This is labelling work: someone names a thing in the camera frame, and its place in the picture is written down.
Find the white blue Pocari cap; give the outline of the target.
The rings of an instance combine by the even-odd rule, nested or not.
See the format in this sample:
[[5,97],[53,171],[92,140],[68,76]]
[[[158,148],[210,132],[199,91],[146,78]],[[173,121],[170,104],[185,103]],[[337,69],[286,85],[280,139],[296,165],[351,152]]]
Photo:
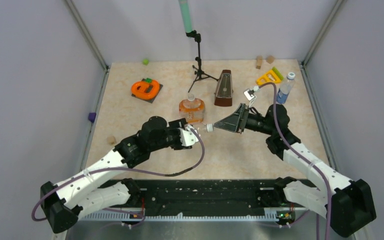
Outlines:
[[214,131],[214,125],[212,123],[207,124],[205,128],[208,133],[211,133]]

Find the clear bottle blue cap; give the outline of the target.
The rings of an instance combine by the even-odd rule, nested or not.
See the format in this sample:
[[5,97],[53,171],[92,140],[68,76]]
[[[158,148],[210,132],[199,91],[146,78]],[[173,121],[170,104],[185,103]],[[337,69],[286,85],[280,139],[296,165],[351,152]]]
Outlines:
[[201,122],[196,122],[192,124],[193,128],[199,133],[206,133],[207,132],[207,125],[203,124]]

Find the orange clear plastic bottle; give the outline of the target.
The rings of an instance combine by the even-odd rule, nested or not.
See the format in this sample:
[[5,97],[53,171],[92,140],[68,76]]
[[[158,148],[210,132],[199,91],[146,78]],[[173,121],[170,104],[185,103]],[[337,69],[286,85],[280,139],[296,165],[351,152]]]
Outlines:
[[205,102],[189,93],[186,99],[179,103],[179,114],[188,123],[202,123],[205,117]]

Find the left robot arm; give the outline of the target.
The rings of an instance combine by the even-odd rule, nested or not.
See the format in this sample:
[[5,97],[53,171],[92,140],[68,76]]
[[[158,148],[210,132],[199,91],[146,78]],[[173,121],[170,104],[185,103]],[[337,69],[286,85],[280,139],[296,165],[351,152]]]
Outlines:
[[152,116],[136,134],[124,138],[83,171],[57,183],[44,183],[31,217],[38,222],[35,213],[41,208],[52,232],[60,234],[90,213],[114,205],[134,207],[140,202],[141,194],[132,179],[106,188],[101,186],[122,172],[137,172],[136,166],[147,161],[152,152],[165,148],[191,149],[199,141],[198,131],[186,119],[168,122]]

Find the blue water bottle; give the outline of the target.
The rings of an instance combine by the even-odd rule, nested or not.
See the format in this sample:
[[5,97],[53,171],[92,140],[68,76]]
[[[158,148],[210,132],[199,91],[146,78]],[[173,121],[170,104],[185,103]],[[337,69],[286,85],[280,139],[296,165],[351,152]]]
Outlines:
[[281,81],[276,95],[277,104],[283,105],[287,101],[288,96],[295,85],[295,78],[296,74],[294,72],[289,72],[286,78]]

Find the brown metronome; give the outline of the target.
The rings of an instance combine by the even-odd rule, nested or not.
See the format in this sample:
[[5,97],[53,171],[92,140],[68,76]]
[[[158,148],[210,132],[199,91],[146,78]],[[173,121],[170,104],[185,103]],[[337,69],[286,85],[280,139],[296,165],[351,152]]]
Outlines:
[[231,107],[233,105],[232,71],[222,70],[214,92],[214,105],[218,107]]

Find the black tripod stand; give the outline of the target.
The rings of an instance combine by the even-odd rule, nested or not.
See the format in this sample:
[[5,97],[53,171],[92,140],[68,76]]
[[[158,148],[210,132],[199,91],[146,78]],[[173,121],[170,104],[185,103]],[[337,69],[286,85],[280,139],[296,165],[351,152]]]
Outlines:
[[213,79],[216,82],[219,80],[207,73],[202,69],[202,58],[201,58],[201,34],[198,33],[196,30],[192,30],[191,32],[187,32],[186,36],[189,38],[194,39],[194,41],[197,43],[197,57],[195,57],[195,61],[197,62],[197,66],[192,65],[192,68],[194,69],[194,75],[195,79],[192,81],[191,86],[189,87],[187,93],[189,94],[195,85],[196,82],[205,80],[205,79]]

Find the yellow triangle toy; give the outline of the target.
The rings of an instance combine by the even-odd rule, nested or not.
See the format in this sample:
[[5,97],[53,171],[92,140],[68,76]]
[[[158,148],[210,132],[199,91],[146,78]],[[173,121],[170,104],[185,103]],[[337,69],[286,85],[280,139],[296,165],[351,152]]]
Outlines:
[[258,85],[258,86],[261,86],[263,85],[264,83],[274,83],[274,84],[279,84],[281,83],[280,81],[278,81],[278,78],[277,76],[275,75],[275,73],[272,71],[272,70],[269,70],[268,72],[266,72],[265,74],[261,75],[256,81],[255,83]]

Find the wooden cube near left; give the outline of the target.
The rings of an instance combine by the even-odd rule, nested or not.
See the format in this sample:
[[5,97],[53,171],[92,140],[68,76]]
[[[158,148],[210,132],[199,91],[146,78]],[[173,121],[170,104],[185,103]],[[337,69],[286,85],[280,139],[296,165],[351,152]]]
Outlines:
[[109,145],[115,145],[117,143],[117,139],[115,136],[111,135],[109,137],[106,138],[106,141]]

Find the green stick toy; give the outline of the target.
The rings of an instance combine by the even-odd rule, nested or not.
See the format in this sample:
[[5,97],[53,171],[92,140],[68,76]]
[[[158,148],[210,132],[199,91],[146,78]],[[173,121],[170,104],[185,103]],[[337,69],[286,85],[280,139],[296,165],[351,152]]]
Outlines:
[[280,71],[275,66],[272,67],[271,70],[275,73],[276,77],[278,78],[278,80],[277,80],[278,82],[281,82],[284,79],[283,75],[280,73]]

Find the left wooden block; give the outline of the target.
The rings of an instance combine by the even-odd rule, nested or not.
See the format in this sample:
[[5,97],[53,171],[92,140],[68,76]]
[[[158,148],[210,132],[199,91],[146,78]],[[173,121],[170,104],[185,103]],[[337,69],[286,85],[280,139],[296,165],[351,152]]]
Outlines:
[[258,69],[258,70],[260,70],[261,67],[262,67],[262,65],[263,65],[263,56],[262,56],[262,55],[258,55],[258,56],[256,57],[255,68]]

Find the right wooden block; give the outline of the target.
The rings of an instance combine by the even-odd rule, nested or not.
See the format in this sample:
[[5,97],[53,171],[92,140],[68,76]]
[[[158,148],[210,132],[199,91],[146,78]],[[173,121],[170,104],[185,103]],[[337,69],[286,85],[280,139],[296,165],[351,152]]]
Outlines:
[[272,64],[276,60],[276,58],[272,55],[269,55],[265,60],[268,64]]

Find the small green cube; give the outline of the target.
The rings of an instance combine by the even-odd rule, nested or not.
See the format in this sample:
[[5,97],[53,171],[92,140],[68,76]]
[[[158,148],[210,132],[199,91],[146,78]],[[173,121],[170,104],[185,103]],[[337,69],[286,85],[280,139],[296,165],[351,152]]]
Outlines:
[[149,64],[149,59],[148,58],[144,58],[143,60],[142,60],[142,64],[143,65],[145,65],[145,66],[147,66],[148,64]]

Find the purple block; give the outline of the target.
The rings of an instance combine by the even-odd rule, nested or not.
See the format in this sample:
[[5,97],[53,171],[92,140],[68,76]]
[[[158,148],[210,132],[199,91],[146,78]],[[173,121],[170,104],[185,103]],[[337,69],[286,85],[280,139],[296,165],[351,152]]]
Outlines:
[[96,121],[96,117],[97,117],[97,113],[96,112],[90,112],[87,116],[87,119],[88,121],[90,121],[91,123],[95,123]]

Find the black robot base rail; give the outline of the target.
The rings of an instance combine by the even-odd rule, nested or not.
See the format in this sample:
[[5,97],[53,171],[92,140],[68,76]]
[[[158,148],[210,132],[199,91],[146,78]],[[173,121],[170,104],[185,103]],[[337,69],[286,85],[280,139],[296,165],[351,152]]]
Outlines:
[[137,179],[138,192],[112,207],[147,221],[294,222],[307,208],[282,200],[275,179]]

